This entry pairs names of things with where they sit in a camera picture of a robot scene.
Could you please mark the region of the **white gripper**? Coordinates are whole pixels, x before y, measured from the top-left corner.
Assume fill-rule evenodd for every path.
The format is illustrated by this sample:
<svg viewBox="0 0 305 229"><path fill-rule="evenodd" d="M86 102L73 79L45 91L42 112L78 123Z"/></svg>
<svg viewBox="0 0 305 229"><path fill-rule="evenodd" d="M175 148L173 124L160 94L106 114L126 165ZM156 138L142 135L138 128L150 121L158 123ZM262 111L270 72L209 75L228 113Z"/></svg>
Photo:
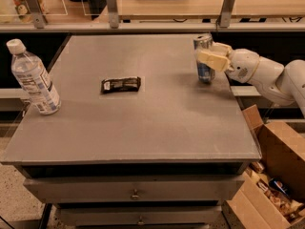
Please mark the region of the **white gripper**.
<svg viewBox="0 0 305 229"><path fill-rule="evenodd" d="M230 45L213 42L211 51L197 51L196 60L217 72L225 72L230 79L253 84L260 56L247 49L233 50Z"/></svg>

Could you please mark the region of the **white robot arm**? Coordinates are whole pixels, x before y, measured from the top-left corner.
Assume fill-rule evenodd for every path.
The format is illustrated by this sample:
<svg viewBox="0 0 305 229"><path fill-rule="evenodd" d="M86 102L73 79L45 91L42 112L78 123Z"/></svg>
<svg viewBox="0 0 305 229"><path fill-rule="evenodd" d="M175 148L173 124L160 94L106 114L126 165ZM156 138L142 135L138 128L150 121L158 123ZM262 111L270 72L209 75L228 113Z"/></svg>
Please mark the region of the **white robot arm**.
<svg viewBox="0 0 305 229"><path fill-rule="evenodd" d="M305 61L293 60L286 66L247 49L213 42L195 51L195 58L230 79L248 83L266 99L280 106L296 103L305 115Z"/></svg>

